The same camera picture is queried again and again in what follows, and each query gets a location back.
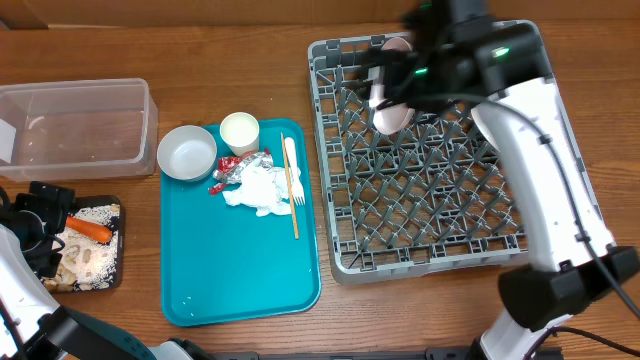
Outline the orange carrot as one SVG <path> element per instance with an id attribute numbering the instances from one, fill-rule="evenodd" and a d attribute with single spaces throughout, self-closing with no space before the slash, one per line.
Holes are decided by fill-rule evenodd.
<path id="1" fill-rule="evenodd" d="M 103 225 L 87 222 L 71 216 L 67 217 L 66 226 L 101 244 L 109 243 L 113 236 L 112 231 Z"/>

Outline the white round plate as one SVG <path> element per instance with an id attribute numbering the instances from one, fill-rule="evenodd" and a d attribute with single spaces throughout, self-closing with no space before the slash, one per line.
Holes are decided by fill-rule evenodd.
<path id="1" fill-rule="evenodd" d="M 376 110 L 384 100 L 384 85 L 382 84 L 384 71 L 380 68 L 369 70 L 369 78 L 373 79 L 368 105 L 374 110 L 373 125 L 383 135 L 391 135 L 405 128 L 413 118 L 415 110 L 405 104 L 391 106 L 383 110 Z"/>

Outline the grey bowl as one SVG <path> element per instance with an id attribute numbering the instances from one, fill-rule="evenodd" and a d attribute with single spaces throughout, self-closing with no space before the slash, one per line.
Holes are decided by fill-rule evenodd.
<path id="1" fill-rule="evenodd" d="M 216 164 L 217 144 L 203 127 L 185 125 L 168 132 L 157 148 L 162 172 L 180 181 L 199 181 L 209 176 Z"/>

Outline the white ceramic bowl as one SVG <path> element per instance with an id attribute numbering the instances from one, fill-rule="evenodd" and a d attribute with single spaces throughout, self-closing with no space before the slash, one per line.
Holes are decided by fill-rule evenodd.
<path id="1" fill-rule="evenodd" d="M 472 118 L 475 122 L 476 127 L 484 136 L 486 141 L 497 151 L 499 151 L 499 146 L 493 136 L 491 131 L 491 126 L 489 125 L 490 120 L 494 117 L 495 111 L 492 110 L 490 105 L 487 104 L 478 104 L 471 110 Z"/>

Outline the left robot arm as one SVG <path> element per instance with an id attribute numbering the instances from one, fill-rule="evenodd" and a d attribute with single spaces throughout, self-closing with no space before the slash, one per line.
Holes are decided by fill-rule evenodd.
<path id="1" fill-rule="evenodd" d="M 59 304 L 40 281 L 53 276 L 75 192 L 39 181 L 14 202 L 1 192 L 3 359 L 210 359 L 188 340 L 148 347 L 127 331 Z"/>

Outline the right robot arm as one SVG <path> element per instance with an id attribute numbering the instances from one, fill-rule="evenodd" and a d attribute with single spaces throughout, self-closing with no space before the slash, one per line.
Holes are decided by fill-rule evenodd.
<path id="1" fill-rule="evenodd" d="M 359 88 L 377 111 L 435 112 L 465 101 L 499 161 L 524 223 L 525 265 L 498 280 L 503 310 L 465 350 L 469 359 L 542 359 L 542 344 L 639 271 L 584 182 L 537 27 L 500 24 L 482 1 L 428 1 L 406 14 L 407 51 L 367 50 Z"/>

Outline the grey dishwasher rack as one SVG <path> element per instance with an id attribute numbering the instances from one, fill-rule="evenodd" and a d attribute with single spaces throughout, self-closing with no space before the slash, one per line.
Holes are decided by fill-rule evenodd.
<path id="1" fill-rule="evenodd" d="M 343 285 L 528 260 L 522 213 L 497 150 L 462 106 L 395 135 L 351 89 L 388 35 L 308 49 L 331 271 Z"/>

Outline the clear plastic bin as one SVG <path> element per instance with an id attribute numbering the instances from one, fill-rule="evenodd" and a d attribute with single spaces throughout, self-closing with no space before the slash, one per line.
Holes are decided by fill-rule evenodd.
<path id="1" fill-rule="evenodd" d="M 147 176 L 157 137 L 140 78 L 1 87 L 1 175 L 16 182 Z"/>

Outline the teal plastic tray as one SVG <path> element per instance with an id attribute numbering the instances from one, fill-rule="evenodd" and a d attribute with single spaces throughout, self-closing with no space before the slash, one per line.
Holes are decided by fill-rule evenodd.
<path id="1" fill-rule="evenodd" d="M 296 143 L 305 203 L 294 216 L 257 216 L 211 195 L 212 177 L 161 177 L 161 303 L 188 327 L 312 308 L 321 294 L 316 221 L 302 128 L 280 118 L 260 123 L 260 145 L 282 165 L 281 139 Z"/>

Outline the red foil wrapper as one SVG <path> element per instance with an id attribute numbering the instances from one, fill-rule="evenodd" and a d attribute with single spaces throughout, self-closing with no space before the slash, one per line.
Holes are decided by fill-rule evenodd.
<path id="1" fill-rule="evenodd" d="M 264 151 L 250 151 L 242 156 L 227 156 L 217 160 L 217 168 L 212 177 L 217 183 L 208 189 L 211 196 L 221 193 L 228 185 L 240 184 L 241 173 L 250 165 L 263 168 L 274 166 L 273 157 L 268 149 Z"/>

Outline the white plastic fork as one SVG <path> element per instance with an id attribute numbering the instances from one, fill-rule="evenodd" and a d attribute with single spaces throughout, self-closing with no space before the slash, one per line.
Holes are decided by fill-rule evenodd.
<path id="1" fill-rule="evenodd" d="M 305 204 L 304 188 L 299 178 L 299 167 L 296 153 L 296 144 L 293 138 L 287 137 L 284 139 L 284 145 L 288 164 L 291 169 L 292 177 L 292 194 L 296 205 Z"/>

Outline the wooden chopstick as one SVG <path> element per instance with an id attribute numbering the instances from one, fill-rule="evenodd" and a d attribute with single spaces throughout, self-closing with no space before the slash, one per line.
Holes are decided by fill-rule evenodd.
<path id="1" fill-rule="evenodd" d="M 284 161 L 284 168 L 285 168 L 285 176 L 286 176 L 287 188 L 288 188 L 288 194 L 289 194 L 289 205 L 290 205 L 290 210 L 291 210 L 291 218 L 292 218 L 292 224 L 293 224 L 293 230 L 294 230 L 294 237 L 295 237 L 296 240 L 298 240 L 299 239 L 299 230 L 298 230 L 298 222 L 297 222 L 295 203 L 294 203 L 294 196 L 293 196 L 293 189 L 292 189 L 291 171 L 290 171 L 290 167 L 289 167 L 289 163 L 288 163 L 288 158 L 287 158 L 287 153 L 286 153 L 286 146 L 285 146 L 285 138 L 284 138 L 284 134 L 283 133 L 280 134 L 280 138 L 281 138 L 281 146 L 282 146 L 283 161 Z"/>

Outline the white paper cup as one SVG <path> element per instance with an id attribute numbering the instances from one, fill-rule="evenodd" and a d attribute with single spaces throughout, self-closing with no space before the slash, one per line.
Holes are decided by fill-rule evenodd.
<path id="1" fill-rule="evenodd" d="M 232 113 L 220 124 L 220 136 L 236 156 L 258 151 L 259 133 L 257 119 L 245 112 Z"/>

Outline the crumpled white napkin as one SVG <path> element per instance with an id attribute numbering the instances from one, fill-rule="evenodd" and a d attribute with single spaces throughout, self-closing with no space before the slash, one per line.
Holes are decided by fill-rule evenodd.
<path id="1" fill-rule="evenodd" d="M 284 168 L 249 165 L 240 173 L 240 181 L 237 189 L 222 192 L 227 205 L 254 208 L 257 217 L 291 214 Z"/>

